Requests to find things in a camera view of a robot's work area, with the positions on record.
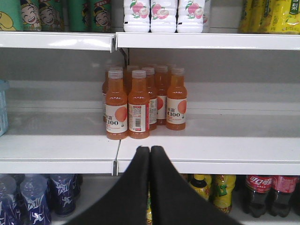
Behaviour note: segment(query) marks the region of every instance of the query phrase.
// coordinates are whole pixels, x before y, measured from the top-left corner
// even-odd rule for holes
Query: orange fruit graphic
[[[126,107],[120,107],[116,110],[116,113],[114,114],[117,121],[124,122],[127,118],[127,108]]]
[[[187,101],[183,100],[178,104],[178,112],[180,112],[181,114],[185,114],[187,111]]]

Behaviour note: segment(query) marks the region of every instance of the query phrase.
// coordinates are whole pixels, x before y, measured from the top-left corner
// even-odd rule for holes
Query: white bottle
[[[211,0],[205,0],[202,33],[210,32],[210,5],[211,5]]]
[[[149,13],[149,0],[124,0],[124,31],[149,32]]]
[[[205,0],[179,0],[177,31],[201,33]]]
[[[151,0],[151,32],[176,31],[177,0]]]

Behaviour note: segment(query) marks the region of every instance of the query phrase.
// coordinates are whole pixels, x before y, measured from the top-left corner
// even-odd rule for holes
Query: coca-cola bottle
[[[266,198],[272,185],[271,176],[247,175],[243,210],[258,218],[266,213]]]
[[[286,217],[291,209],[290,199],[295,190],[297,176],[273,176],[268,196],[268,210],[273,216]]]

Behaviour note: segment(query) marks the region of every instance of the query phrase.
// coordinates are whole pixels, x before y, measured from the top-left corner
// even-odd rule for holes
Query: orange juice bottle
[[[167,128],[183,130],[186,128],[187,89],[184,87],[184,68],[172,69],[171,86],[167,99]]]
[[[146,71],[132,71],[132,90],[128,95],[129,136],[143,139],[149,136],[150,96],[146,88]]]
[[[119,69],[123,71],[122,67],[116,67],[116,66],[108,66],[105,69],[105,81],[102,84],[102,108],[103,108],[103,121],[106,122],[106,114],[105,114],[105,97],[106,93],[108,91],[108,71],[111,69]]]
[[[123,89],[123,72],[108,71],[108,91],[105,99],[106,136],[120,140],[128,136],[127,94]]]
[[[155,68],[155,86],[157,88],[157,125],[166,125],[166,100],[168,90],[168,67]]]
[[[143,67],[142,70],[146,71],[146,88],[150,95],[150,104],[149,104],[150,130],[154,130],[157,127],[157,117],[158,117],[158,91],[154,84],[155,72],[153,67]]]
[[[139,66],[137,66],[137,65],[128,65],[127,68],[125,69],[124,84],[126,86],[127,94],[129,94],[132,89],[132,77],[131,77],[132,71],[138,70],[138,69],[139,69]]]

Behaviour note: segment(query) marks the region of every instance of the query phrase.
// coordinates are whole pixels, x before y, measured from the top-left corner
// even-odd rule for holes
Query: blue basket
[[[8,81],[0,80],[0,136],[8,130],[8,113],[5,101],[5,90],[8,88]]]

